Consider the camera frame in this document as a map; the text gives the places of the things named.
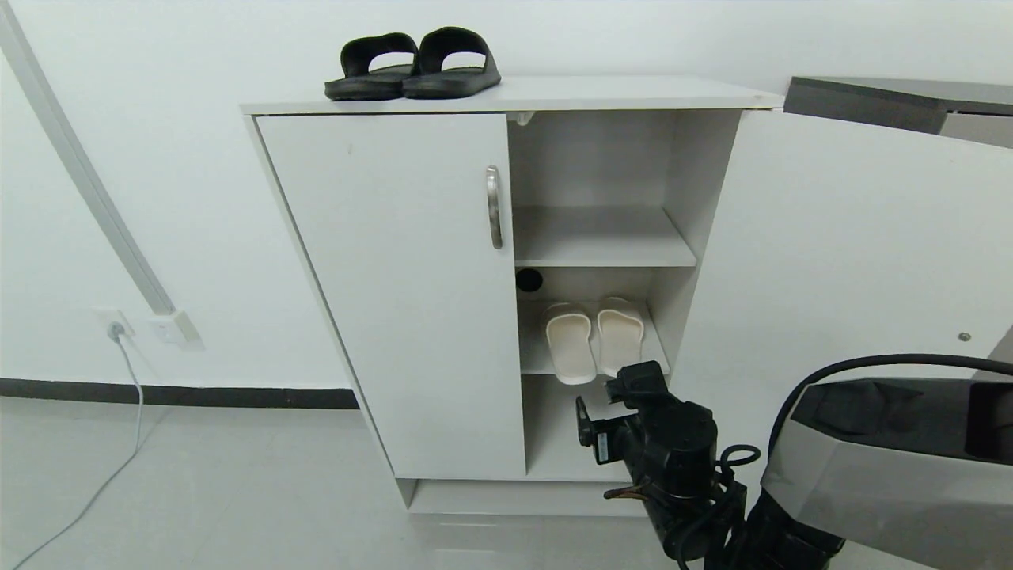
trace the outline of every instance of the cabinet handle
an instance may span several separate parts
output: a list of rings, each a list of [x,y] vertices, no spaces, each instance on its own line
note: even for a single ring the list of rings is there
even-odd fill
[[[501,249],[503,234],[499,227],[499,169],[495,166],[485,168],[485,196],[489,201],[489,231],[492,232],[492,246]]]

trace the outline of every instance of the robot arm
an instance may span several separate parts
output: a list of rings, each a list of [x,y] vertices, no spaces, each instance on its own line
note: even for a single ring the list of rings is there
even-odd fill
[[[824,570],[845,540],[941,570],[1013,568],[1013,384],[815,384],[902,363],[1013,376],[1010,364],[945,355],[868,357],[813,374],[775,422],[763,491],[745,521],[746,490],[731,468],[755,458],[718,462],[710,411],[669,394],[656,363],[606,385],[636,415],[593,422],[578,400],[580,441],[600,464],[625,462],[633,485],[606,497],[642,500],[682,568],[704,558],[708,570]]]

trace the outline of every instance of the black slipper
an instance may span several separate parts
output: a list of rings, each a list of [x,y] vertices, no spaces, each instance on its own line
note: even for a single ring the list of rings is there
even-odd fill
[[[443,69],[451,54],[468,52],[485,56],[482,67]],[[404,80],[409,99],[456,99],[474,95],[499,83],[492,53],[482,36],[463,27],[442,27],[422,37],[418,48],[419,75]]]
[[[370,71],[370,63],[383,54],[412,54],[411,64],[392,65]],[[323,93],[332,101],[375,101],[401,96],[401,82],[418,74],[418,48],[407,33],[359,37],[341,49],[344,79],[323,84]]]

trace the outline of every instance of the gray floor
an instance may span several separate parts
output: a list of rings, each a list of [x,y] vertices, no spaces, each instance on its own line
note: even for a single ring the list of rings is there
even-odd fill
[[[133,445],[135,407],[0,399],[0,570]],[[147,441],[23,570],[675,568],[643,519],[408,515],[352,411],[146,409]],[[921,568],[849,545],[850,568]]]

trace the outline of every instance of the slipper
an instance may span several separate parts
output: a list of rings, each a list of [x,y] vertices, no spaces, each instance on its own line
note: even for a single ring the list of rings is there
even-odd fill
[[[410,64],[391,65],[370,71],[370,63],[384,54],[411,54]],[[401,82],[418,74],[418,48],[407,33],[388,33],[359,37],[341,49],[344,79],[323,84],[323,92],[332,101],[378,101],[401,96]]]
[[[573,304],[556,304],[545,310],[545,338],[556,370],[564,385],[585,385],[598,377],[591,354],[591,319]]]
[[[485,56],[482,67],[444,69],[451,54],[467,52]],[[422,37],[418,48],[416,77],[404,80],[404,96],[409,99],[457,99],[474,95],[500,81],[496,62],[482,36],[463,27],[442,27]]]
[[[643,319],[633,304],[619,298],[604,300],[598,311],[599,363],[613,379],[623,367],[640,362]]]

